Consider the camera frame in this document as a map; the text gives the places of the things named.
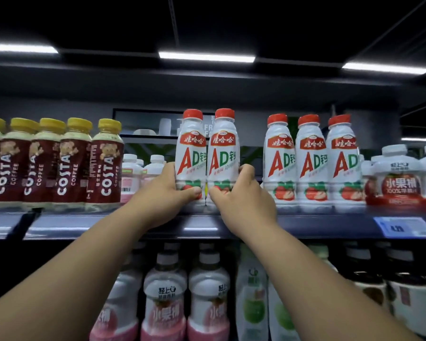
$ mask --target right hand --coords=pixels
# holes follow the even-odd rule
[[[209,194],[221,212],[221,217],[234,235],[243,239],[254,227],[276,224],[276,205],[266,190],[254,178],[254,167],[244,164],[232,191],[212,188]]]

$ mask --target red cap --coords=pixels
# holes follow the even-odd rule
[[[229,117],[235,119],[235,111],[233,111],[231,108],[219,108],[216,110],[214,117]]]
[[[309,115],[301,116],[298,119],[299,126],[304,125],[305,123],[312,123],[312,122],[320,123],[319,116],[315,114],[309,114]]]
[[[287,123],[287,115],[286,114],[273,114],[268,117],[267,125],[274,122],[286,122]]]
[[[189,108],[183,112],[183,118],[198,118],[199,120],[204,119],[202,111],[197,110],[196,108]]]
[[[350,114],[334,116],[328,120],[328,126],[337,125],[339,123],[350,123]]]

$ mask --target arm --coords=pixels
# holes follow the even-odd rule
[[[267,270],[305,341],[419,341],[276,223],[273,198],[244,165],[230,193],[209,191],[228,228]]]
[[[201,189],[176,191],[173,163],[0,298],[0,341],[88,340],[133,244],[171,220]]]

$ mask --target price tag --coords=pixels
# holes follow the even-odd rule
[[[374,217],[386,238],[426,238],[426,222],[420,217]]]

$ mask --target light fixture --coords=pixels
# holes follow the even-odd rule
[[[50,45],[0,44],[0,53],[58,54]]]
[[[243,56],[243,55],[177,53],[172,51],[159,51],[158,53],[159,53],[159,58],[186,59],[186,60],[196,60],[196,61],[252,63],[256,59],[255,56]]]
[[[365,62],[347,62],[343,69],[368,70],[372,72],[399,73],[421,75],[426,73],[426,67],[396,66],[393,64],[376,64]]]
[[[402,141],[421,141],[426,142],[426,138],[402,138]]]

